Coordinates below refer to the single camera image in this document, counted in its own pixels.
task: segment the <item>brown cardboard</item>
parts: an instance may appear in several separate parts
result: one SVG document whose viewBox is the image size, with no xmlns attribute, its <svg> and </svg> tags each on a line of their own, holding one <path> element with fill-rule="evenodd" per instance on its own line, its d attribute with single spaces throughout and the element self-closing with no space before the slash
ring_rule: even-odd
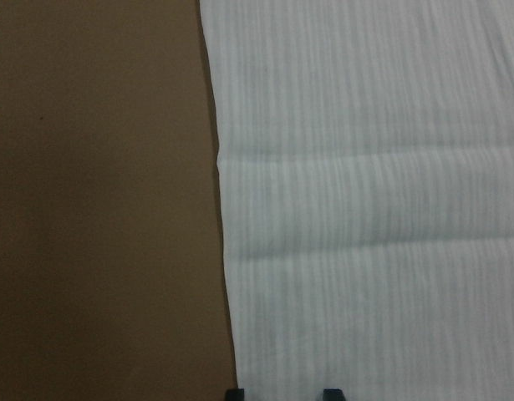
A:
<svg viewBox="0 0 514 401">
<path fill-rule="evenodd" d="M 195 1 L 0 0 L 0 400 L 235 385 Z"/>
</svg>

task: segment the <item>cloth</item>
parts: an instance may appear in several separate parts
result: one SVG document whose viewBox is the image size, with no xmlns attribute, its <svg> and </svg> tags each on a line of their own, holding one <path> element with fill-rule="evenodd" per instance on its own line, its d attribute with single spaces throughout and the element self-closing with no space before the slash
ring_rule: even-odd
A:
<svg viewBox="0 0 514 401">
<path fill-rule="evenodd" d="M 247 401 L 514 401 L 514 0 L 201 0 Z"/>
</svg>

